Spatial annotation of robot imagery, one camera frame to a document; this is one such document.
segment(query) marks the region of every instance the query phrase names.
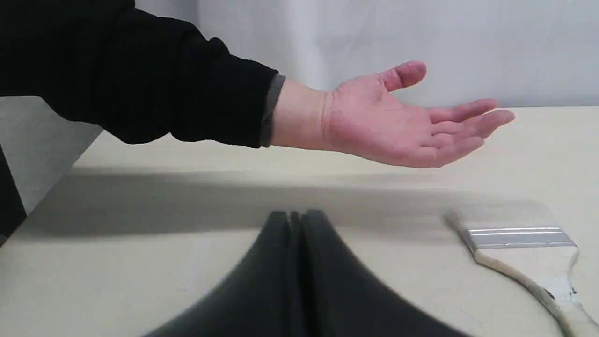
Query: gray cuff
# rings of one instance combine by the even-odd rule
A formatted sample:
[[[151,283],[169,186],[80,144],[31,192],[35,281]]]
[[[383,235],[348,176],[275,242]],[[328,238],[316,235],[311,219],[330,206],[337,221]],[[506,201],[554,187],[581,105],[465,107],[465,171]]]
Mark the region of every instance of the gray cuff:
[[[285,76],[276,74],[270,84],[268,94],[266,96],[266,109],[262,117],[262,127],[260,131],[260,146],[267,148],[273,138],[273,112],[277,105],[281,88],[285,82]]]

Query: beige table surface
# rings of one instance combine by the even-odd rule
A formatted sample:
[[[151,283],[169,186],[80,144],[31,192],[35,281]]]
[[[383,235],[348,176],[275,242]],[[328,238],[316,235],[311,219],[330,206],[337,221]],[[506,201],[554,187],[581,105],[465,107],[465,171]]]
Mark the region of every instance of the beige table surface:
[[[210,291],[271,210],[308,208],[432,315],[477,336],[559,336],[438,217],[460,202],[548,204],[580,247],[574,286],[599,318],[599,107],[514,112],[483,149],[431,170],[103,133],[0,249],[0,336],[141,336]]]

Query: paint brush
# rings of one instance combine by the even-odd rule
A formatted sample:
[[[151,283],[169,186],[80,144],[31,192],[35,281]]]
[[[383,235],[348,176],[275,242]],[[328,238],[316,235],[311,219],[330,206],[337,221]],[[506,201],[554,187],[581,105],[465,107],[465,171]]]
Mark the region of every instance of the paint brush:
[[[446,220],[479,264],[526,287],[565,336],[599,336],[599,325],[570,283],[578,247],[547,207],[533,202],[464,205],[450,210]]]

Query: hand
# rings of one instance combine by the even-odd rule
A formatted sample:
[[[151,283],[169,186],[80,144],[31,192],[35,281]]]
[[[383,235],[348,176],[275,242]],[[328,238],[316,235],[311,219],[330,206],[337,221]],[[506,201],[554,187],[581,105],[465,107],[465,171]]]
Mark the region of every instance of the hand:
[[[490,112],[494,100],[451,109],[397,101],[391,91],[420,82],[422,62],[356,77],[319,92],[286,80],[274,112],[273,144],[357,155],[396,166],[441,167],[478,149],[498,127],[514,120]]]

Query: black sleeve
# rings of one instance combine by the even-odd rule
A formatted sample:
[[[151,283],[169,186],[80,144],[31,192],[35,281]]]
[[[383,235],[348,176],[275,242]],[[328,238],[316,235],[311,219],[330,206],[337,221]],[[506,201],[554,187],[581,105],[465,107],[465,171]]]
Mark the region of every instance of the black sleeve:
[[[261,144],[277,71],[133,0],[2,0],[0,41],[0,96],[39,96],[127,143]]]

